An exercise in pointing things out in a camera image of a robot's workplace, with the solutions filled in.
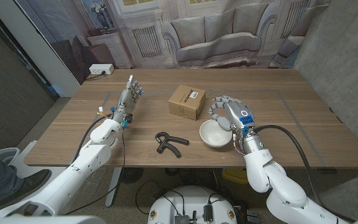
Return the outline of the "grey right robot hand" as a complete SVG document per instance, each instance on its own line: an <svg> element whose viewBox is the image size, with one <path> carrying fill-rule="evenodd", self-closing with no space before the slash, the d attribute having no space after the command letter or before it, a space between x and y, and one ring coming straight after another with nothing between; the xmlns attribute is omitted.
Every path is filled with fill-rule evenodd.
<svg viewBox="0 0 358 224"><path fill-rule="evenodd" d="M214 103L209 108L208 114L218 122L223 130L235 130L235 132L238 132L245 127L251 128L255 126L252 110L237 98L223 95L213 98L213 101ZM214 112L218 108L224 110L224 116Z"/></svg>

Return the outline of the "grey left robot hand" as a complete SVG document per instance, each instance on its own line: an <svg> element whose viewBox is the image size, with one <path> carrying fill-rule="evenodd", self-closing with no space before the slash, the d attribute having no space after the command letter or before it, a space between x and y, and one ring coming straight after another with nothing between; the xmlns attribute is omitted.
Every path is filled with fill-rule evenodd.
<svg viewBox="0 0 358 224"><path fill-rule="evenodd" d="M123 122L127 115L133 113L136 103L142 94L143 90L139 82L134 81L133 75L130 75L126 87L117 101L112 119L118 123Z"/></svg>

